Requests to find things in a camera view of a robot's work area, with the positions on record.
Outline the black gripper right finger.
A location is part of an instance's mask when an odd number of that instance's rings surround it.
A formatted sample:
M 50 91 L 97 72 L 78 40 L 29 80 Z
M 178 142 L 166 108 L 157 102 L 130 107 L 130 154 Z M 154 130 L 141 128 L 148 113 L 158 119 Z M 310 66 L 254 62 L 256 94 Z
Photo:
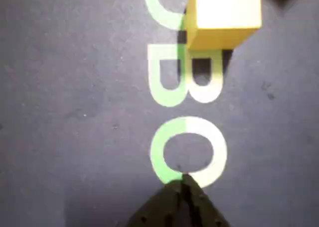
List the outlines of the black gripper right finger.
M 188 174 L 185 175 L 185 201 L 193 227 L 228 227 L 223 214 L 214 206 L 202 188 Z

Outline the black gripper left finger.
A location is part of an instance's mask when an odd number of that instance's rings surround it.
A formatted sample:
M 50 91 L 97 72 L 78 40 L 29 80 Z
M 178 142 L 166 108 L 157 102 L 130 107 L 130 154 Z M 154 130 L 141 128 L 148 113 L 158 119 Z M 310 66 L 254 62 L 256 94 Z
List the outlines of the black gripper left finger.
M 151 196 L 128 220 L 128 227 L 184 227 L 186 205 L 183 201 L 182 184 L 179 180 L 165 184 Z

